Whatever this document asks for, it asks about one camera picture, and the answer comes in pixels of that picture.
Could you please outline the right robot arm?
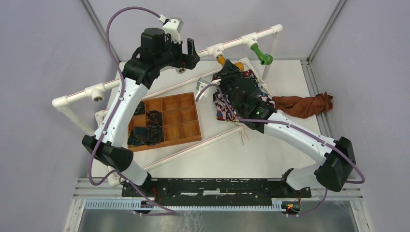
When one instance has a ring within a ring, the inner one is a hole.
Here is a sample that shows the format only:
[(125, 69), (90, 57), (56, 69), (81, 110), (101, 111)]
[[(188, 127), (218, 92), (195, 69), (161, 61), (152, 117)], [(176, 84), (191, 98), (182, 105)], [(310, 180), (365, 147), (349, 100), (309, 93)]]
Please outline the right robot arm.
[(314, 134), (279, 113), (272, 104), (262, 100), (262, 91), (252, 77), (251, 71), (241, 71), (230, 60), (213, 75), (217, 80), (216, 95), (222, 100), (223, 115), (236, 119), (248, 128), (264, 135), (279, 138), (307, 154), (314, 164), (291, 169), (280, 182), (279, 191), (285, 197), (292, 197), (304, 187), (322, 186), (340, 192), (348, 183), (355, 167), (352, 143), (345, 137), (333, 139)]

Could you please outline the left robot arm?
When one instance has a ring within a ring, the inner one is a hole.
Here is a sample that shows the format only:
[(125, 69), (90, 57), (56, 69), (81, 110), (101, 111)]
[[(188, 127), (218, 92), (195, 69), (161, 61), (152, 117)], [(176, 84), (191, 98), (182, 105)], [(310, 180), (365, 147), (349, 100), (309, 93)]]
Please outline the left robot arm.
[(147, 28), (141, 34), (141, 45), (119, 71), (120, 89), (108, 114), (92, 136), (85, 135), (83, 146), (93, 160), (114, 168), (124, 179), (134, 183), (133, 189), (145, 197), (152, 191), (150, 174), (134, 160), (133, 152), (122, 146), (129, 122), (142, 98), (147, 94), (162, 69), (167, 67), (192, 70), (200, 61), (194, 39), (187, 39), (188, 52), (182, 42), (159, 28)]

